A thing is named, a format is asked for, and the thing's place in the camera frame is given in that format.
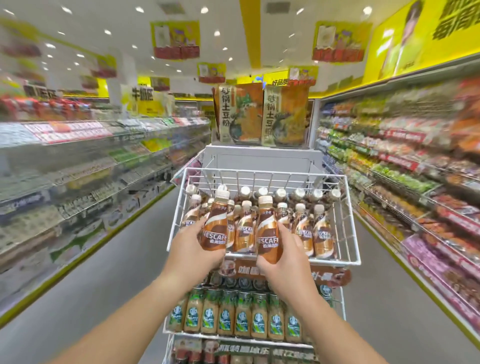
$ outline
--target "gray floor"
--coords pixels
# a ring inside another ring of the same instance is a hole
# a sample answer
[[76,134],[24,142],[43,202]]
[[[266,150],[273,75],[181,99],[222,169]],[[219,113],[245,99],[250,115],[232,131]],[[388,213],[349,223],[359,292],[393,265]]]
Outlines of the gray floor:
[[[173,191],[0,330],[2,364],[39,364],[67,347],[160,272]],[[471,364],[480,352],[357,224],[362,266],[345,288],[347,320],[390,364]],[[160,363],[158,333],[141,364]]]

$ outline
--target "ceiling vent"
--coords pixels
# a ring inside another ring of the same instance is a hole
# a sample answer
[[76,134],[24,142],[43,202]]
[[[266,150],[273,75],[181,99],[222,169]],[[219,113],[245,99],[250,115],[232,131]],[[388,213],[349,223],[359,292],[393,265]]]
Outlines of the ceiling vent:
[[281,2],[268,2],[267,3],[267,14],[288,14],[290,11],[290,2],[281,1]]
[[166,15],[182,15],[185,14],[183,6],[179,2],[157,3]]

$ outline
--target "orange package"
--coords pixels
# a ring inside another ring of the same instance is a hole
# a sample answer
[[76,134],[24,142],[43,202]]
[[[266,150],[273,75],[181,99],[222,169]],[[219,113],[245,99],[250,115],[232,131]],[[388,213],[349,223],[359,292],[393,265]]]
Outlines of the orange package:
[[307,85],[265,88],[262,145],[304,146],[308,90]]
[[215,92],[220,142],[259,145],[263,84],[221,85]]

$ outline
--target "person's right hand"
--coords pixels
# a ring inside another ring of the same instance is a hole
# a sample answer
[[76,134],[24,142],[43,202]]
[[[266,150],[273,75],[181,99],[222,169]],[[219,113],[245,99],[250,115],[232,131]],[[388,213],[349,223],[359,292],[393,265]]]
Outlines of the person's right hand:
[[318,295],[318,291],[300,237],[290,233],[283,224],[278,224],[278,229],[283,244],[282,257],[277,264],[270,264],[259,255],[257,266],[274,292],[295,309],[308,295]]

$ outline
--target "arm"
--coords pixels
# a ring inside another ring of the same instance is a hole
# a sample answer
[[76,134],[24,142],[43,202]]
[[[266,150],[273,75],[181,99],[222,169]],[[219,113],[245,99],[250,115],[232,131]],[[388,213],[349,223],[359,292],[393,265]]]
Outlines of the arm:
[[299,316],[314,342],[320,362],[387,364],[319,295],[300,238],[282,224],[278,228],[284,249],[282,257],[277,264],[270,264],[259,256],[257,265],[274,291]]
[[50,364],[137,364],[180,298],[225,255],[202,249],[197,233],[204,224],[201,219],[181,229],[160,276]]

